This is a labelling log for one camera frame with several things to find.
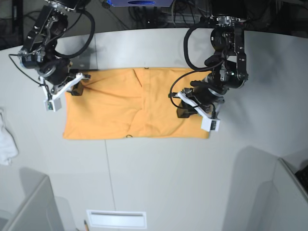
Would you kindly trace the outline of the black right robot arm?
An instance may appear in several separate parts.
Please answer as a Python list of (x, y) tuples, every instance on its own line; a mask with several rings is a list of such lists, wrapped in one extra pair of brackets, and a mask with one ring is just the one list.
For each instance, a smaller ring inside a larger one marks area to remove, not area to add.
[[(88, 0), (50, 0), (43, 6), (35, 24), (28, 33), (21, 50), (15, 55), (26, 69), (35, 69), (41, 78), (35, 83), (47, 93), (51, 100), (61, 90), (80, 96), (84, 86), (77, 78), (90, 79), (77, 69), (71, 69), (71, 60), (80, 56), (89, 46), (95, 32), (95, 20), (86, 10)], [(56, 50), (57, 40), (72, 29), (66, 12), (86, 16), (90, 21), (90, 34), (81, 49), (73, 54), (62, 54)]]

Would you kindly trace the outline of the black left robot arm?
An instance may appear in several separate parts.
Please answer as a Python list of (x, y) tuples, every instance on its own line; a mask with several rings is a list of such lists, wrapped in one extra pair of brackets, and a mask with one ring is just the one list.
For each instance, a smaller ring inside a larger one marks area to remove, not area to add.
[[(246, 54), (244, 50), (244, 26), (247, 12), (243, 0), (212, 0), (210, 15), (201, 13), (199, 23), (191, 26), (183, 41), (184, 58), (193, 73), (208, 72), (203, 80), (191, 81), (182, 93), (194, 106), (181, 101), (177, 105), (177, 116), (189, 118), (203, 109), (216, 118), (224, 96), (229, 89), (238, 89), (248, 80)], [(191, 34), (201, 28), (212, 27), (210, 42), (214, 54), (207, 58), (204, 67), (195, 66), (189, 58), (188, 41)]]

